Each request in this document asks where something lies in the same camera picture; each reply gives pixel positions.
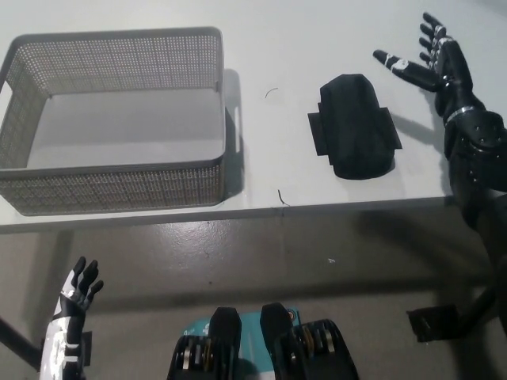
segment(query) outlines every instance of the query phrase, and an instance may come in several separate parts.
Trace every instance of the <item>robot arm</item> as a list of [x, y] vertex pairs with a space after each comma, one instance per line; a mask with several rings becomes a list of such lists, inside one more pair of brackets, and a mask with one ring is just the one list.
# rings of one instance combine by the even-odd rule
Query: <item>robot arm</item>
[[93, 282], [98, 277], [94, 260], [85, 269], [86, 259], [81, 257], [69, 273], [53, 318], [48, 325], [40, 365], [40, 380], [81, 380], [83, 373], [82, 330], [86, 311], [94, 295], [104, 282]]
[[473, 94], [467, 61], [458, 43], [424, 13], [419, 43], [425, 66], [377, 50], [387, 69], [406, 82], [436, 93], [445, 127], [444, 152], [455, 202], [476, 230], [495, 270], [500, 319], [507, 332], [507, 131], [500, 115]]

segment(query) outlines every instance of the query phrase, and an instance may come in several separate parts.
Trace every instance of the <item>white table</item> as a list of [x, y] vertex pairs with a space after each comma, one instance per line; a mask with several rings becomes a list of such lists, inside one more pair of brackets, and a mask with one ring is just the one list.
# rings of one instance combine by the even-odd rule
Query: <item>white table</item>
[[[4, 8], [0, 55], [26, 33], [218, 27], [244, 183], [218, 206], [168, 211], [24, 217], [0, 198], [2, 233], [443, 203], [451, 193], [441, 123], [423, 92], [372, 58], [382, 48], [417, 60], [425, 10], [460, 42], [477, 96], [507, 116], [507, 5], [494, 0], [16, 0]], [[403, 150], [384, 177], [336, 178], [315, 153], [307, 114], [317, 111], [319, 88], [345, 73], [365, 74], [395, 120]]]

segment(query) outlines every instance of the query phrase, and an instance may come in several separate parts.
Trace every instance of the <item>white robotic hand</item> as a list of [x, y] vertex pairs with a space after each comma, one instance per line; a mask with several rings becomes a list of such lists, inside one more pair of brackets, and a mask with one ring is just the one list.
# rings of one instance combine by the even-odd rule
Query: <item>white robotic hand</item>
[[98, 277], [97, 262], [85, 266], [86, 259], [81, 257], [60, 291], [46, 332], [40, 380], [84, 378], [82, 329], [94, 295], [104, 286], [103, 281], [92, 285]]

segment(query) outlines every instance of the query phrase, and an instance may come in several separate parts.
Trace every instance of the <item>gray floor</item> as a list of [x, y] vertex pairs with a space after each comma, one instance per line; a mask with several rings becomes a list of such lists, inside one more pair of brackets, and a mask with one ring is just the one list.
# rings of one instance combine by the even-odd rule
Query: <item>gray floor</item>
[[[90, 380], [164, 379], [190, 321], [276, 300], [304, 321], [335, 320], [362, 379], [507, 378], [496, 318], [452, 344], [418, 344], [407, 321], [407, 310], [466, 307], [489, 279], [452, 207], [14, 234], [0, 247], [0, 314], [33, 341], [77, 258], [99, 261]], [[0, 347], [0, 378], [36, 376]]]

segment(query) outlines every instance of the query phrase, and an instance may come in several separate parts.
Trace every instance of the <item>black pouch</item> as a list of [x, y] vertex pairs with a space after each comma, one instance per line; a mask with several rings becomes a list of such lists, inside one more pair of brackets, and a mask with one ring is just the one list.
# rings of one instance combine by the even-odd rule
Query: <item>black pouch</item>
[[362, 74], [343, 74], [320, 89], [318, 113], [308, 114], [317, 154], [328, 155], [341, 178], [380, 177], [402, 149], [387, 108]]

